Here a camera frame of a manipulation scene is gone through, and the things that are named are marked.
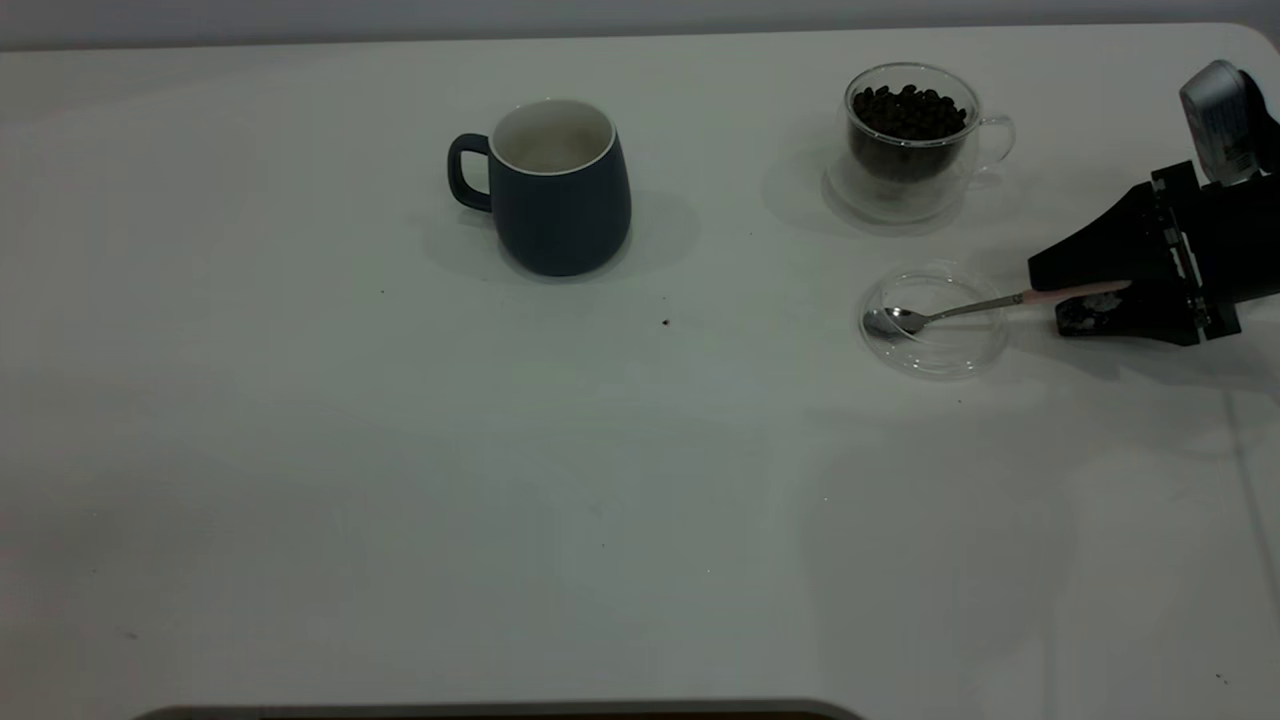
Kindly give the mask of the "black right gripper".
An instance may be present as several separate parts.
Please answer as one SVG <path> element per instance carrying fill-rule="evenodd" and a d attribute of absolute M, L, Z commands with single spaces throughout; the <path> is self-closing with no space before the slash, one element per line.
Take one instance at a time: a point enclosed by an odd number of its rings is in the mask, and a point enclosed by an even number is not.
<path fill-rule="evenodd" d="M 1190 161 L 1166 167 L 1152 183 L 1133 186 L 1088 225 L 1032 256 L 1028 272 L 1038 291 L 1170 281 L 1156 290 L 1130 287 L 1057 304 L 1062 337 L 1189 347 L 1239 334 L 1239 305 L 1279 291 L 1277 176 L 1201 186 Z"/>

